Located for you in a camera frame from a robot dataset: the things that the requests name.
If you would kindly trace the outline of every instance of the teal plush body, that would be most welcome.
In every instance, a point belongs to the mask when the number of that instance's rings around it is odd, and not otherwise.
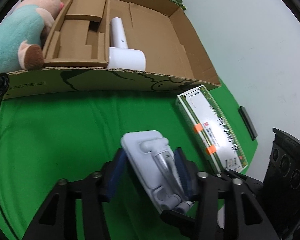
[[[37,5],[24,5],[0,24],[0,73],[21,70],[18,49],[23,41],[41,46],[44,20],[37,8]]]

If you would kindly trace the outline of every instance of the rectangular product box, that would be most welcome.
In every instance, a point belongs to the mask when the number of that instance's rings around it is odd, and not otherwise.
[[[233,130],[204,85],[178,95],[176,105],[215,173],[224,168],[241,172],[248,166]]]
[[[184,11],[169,0],[61,0],[65,6],[43,46],[41,70],[9,73],[4,98],[65,91],[139,90],[182,93],[218,75]],[[110,21],[120,17],[129,49],[146,70],[108,69]]]

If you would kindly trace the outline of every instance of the metal screw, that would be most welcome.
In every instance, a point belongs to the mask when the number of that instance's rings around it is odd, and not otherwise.
[[[94,177],[95,179],[101,178],[102,174],[100,171],[95,171],[94,173],[92,173],[92,177]]]
[[[235,185],[241,185],[243,183],[242,179],[233,179],[232,182]]]
[[[61,179],[61,180],[59,180],[58,184],[59,184],[59,186],[64,186],[64,185],[67,184],[67,180],[66,179]]]
[[[208,177],[208,173],[206,173],[205,171],[199,171],[197,173],[197,175],[198,175],[199,178],[203,178],[203,179]]]

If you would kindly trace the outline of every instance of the plush toy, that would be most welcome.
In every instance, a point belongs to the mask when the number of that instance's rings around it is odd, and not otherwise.
[[[64,4],[24,0],[0,24],[0,73],[42,68],[43,46]]]

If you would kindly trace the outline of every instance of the black speaker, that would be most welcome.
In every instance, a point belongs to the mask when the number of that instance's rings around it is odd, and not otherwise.
[[[263,208],[280,239],[300,240],[300,141],[276,128],[273,132]]]

